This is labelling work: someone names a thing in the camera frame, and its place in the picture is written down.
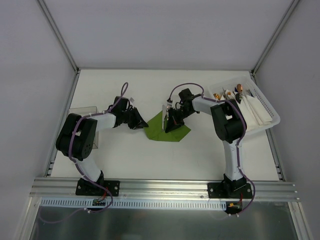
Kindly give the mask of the green handled fork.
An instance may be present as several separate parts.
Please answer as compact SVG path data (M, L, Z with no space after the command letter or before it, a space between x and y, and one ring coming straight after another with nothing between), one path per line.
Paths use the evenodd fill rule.
M170 103L170 104L167 103L167 104L166 104L166 107L165 107L165 110L166 110L166 112L168 113L169 110L172 109L172 108L173 108L173 105L172 105L171 103Z

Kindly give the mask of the silver table knife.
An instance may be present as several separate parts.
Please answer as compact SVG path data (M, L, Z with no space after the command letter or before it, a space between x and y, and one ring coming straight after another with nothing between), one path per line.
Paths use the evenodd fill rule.
M166 105L162 106L162 117L161 117L161 129L164 132L166 130L168 120L168 108Z

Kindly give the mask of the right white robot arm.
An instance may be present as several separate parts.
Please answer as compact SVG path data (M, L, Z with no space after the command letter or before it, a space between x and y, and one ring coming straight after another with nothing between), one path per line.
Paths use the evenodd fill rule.
M186 88L179 94L180 107L172 107L172 100L162 109L162 130L175 131L185 125L184 119L194 113L205 113L212 117L216 135L223 143L225 171L224 193L235 198L247 184L242 162L242 139L247 124L235 100L214 100L203 94L194 95Z

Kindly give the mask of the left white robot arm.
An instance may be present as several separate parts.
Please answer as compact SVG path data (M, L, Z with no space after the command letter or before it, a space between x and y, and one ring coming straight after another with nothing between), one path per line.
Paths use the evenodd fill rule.
M81 116L69 113L57 137L55 147L76 166L81 178L87 181L87 189L93 195L104 191L103 172L91 152L96 133L126 124L131 130L147 128L149 125L128 98L117 96L107 110Z

